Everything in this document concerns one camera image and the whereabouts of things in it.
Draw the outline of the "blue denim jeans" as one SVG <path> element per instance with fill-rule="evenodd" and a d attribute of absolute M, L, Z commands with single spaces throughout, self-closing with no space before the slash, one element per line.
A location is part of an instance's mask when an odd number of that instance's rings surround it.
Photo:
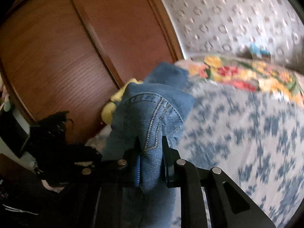
<path fill-rule="evenodd" d="M 136 167 L 123 190 L 122 227 L 170 227 L 176 190 L 161 178 L 162 139 L 179 143 L 194 98 L 184 91 L 188 71 L 160 63 L 141 84 L 129 83 L 113 114 L 105 160 L 118 160 L 136 143 Z"/>

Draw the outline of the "yellow plush toy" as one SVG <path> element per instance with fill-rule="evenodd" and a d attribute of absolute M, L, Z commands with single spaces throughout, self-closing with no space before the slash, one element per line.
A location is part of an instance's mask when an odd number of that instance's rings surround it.
<path fill-rule="evenodd" d="M 104 106 L 101 112 L 101 119 L 106 125 L 112 124 L 112 118 L 114 111 L 116 110 L 116 106 L 121 102 L 125 89 L 130 83 L 142 84 L 143 81 L 132 78 L 122 88 L 120 88 L 115 94 L 113 94 L 110 97 L 110 100 L 106 103 L 106 105 Z"/>

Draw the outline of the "blue floral white quilt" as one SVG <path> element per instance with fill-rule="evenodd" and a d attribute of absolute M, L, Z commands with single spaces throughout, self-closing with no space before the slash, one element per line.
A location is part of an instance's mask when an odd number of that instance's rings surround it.
<path fill-rule="evenodd" d="M 219 167 L 284 227 L 303 200 L 303 108 L 277 95 L 190 77 L 194 97 L 177 150 Z"/>

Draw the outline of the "floral bed cover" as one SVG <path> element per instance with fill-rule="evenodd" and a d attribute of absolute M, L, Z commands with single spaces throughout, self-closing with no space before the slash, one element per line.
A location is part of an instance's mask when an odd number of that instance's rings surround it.
<path fill-rule="evenodd" d="M 190 76 L 244 91 L 264 92 L 303 108 L 303 75 L 262 60 L 206 55 L 175 63 Z"/>

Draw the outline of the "wooden louvered wardrobe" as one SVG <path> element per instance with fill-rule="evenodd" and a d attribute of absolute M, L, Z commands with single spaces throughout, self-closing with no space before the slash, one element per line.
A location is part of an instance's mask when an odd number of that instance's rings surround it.
<path fill-rule="evenodd" d="M 70 143 L 101 129 L 129 79 L 182 59 L 161 0 L 1 0 L 1 74 L 29 123 L 68 111 Z"/>

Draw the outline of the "blue tissue box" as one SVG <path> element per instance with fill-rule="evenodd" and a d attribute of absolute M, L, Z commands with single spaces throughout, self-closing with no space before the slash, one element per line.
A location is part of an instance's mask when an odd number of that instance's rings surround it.
<path fill-rule="evenodd" d="M 265 50 L 263 47 L 258 47 L 254 43 L 251 43 L 249 50 L 253 59 L 260 59 L 260 60 L 271 59 L 271 54 L 269 51 Z"/>

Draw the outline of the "circle patterned sheer curtain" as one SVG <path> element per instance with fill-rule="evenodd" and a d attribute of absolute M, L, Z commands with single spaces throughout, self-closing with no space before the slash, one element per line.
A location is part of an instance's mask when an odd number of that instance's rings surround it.
<path fill-rule="evenodd" d="M 303 71 L 303 9 L 296 0 L 161 0 L 185 58 L 246 57 L 252 45 L 273 63 Z"/>

